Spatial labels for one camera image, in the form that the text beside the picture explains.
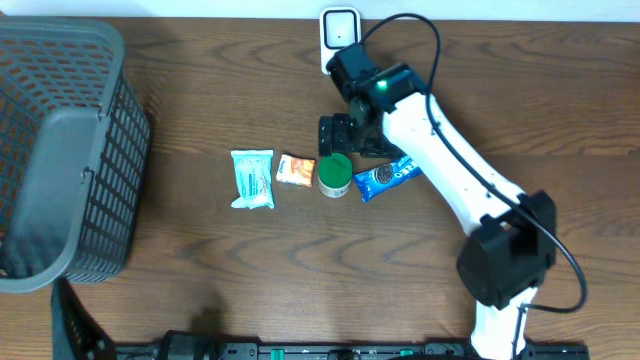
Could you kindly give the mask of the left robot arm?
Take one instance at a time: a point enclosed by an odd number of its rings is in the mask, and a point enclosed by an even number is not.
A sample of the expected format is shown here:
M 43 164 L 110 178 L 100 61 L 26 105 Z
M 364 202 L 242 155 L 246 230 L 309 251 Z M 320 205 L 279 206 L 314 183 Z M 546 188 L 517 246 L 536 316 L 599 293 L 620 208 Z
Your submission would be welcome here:
M 51 293 L 54 360 L 216 360 L 213 337 L 170 330 L 148 341 L 115 340 L 83 306 L 70 282 L 54 281 Z

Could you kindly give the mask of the green lidded can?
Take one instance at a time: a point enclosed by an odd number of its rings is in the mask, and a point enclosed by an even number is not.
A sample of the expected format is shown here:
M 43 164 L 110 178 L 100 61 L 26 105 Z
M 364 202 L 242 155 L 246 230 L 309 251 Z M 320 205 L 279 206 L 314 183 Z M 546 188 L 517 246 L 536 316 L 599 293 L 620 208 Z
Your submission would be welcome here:
M 333 153 L 320 160 L 317 175 L 320 191 L 329 198 L 340 198 L 349 191 L 353 165 L 346 155 Z

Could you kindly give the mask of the blue Oreo cookie pack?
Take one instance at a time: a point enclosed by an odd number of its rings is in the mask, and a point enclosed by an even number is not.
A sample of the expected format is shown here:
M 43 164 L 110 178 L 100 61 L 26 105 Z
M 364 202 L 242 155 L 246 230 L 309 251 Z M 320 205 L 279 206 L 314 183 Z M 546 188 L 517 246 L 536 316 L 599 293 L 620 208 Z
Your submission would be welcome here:
M 422 174 L 413 159 L 403 156 L 396 161 L 358 173 L 353 176 L 353 180 L 361 193 L 362 201 L 367 203 L 385 191 Z

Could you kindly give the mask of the light blue wipes pack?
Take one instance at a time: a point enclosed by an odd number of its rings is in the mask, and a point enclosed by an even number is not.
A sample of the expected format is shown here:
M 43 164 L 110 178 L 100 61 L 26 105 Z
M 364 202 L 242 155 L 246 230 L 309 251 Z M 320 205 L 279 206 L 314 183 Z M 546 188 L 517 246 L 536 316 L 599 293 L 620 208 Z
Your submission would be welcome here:
M 233 150 L 235 180 L 239 197 L 232 208 L 275 208 L 272 191 L 273 150 Z

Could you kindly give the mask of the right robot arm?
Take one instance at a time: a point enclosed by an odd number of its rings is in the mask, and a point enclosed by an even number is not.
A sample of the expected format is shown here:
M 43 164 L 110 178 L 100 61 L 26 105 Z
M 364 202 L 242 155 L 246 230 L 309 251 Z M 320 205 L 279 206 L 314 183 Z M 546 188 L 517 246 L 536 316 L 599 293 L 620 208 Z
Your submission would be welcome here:
M 358 43 L 324 47 L 321 59 L 349 111 L 321 118 L 320 154 L 415 162 L 467 237 L 456 268 L 476 300 L 473 349 L 482 358 L 516 358 L 526 346 L 523 309 L 556 260 L 553 241 L 536 226 L 555 225 L 553 201 L 544 192 L 526 195 L 493 169 L 408 65 L 383 70 Z

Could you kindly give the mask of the orange snack packet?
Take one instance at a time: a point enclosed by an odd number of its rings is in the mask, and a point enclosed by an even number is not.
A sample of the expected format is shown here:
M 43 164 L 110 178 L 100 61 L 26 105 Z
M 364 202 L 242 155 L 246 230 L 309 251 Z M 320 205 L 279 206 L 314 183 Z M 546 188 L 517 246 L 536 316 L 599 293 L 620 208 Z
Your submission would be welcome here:
M 276 171 L 276 180 L 282 183 L 311 187 L 315 163 L 314 159 L 283 154 Z

